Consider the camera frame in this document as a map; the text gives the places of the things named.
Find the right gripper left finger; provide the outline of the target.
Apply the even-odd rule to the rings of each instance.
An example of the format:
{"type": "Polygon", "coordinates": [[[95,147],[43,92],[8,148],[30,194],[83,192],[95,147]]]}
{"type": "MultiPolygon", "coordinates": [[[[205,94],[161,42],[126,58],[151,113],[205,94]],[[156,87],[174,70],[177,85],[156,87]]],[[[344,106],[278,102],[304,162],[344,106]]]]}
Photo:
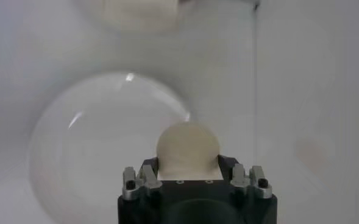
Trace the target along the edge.
{"type": "Polygon", "coordinates": [[[123,171],[123,200],[138,200],[142,195],[158,197],[163,183],[157,177],[157,157],[144,160],[138,174],[133,167],[126,167],[123,171]]]}

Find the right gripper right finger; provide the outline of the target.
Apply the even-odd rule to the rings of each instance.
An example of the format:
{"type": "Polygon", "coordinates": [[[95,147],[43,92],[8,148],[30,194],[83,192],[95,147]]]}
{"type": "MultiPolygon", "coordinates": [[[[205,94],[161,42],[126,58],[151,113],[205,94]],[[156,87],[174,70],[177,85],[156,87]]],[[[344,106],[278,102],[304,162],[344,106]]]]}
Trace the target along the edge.
{"type": "Polygon", "coordinates": [[[259,199],[272,198],[272,186],[262,166],[252,166],[246,173],[244,166],[235,158],[224,155],[218,155],[218,165],[223,180],[228,181],[235,192],[259,199]]]}

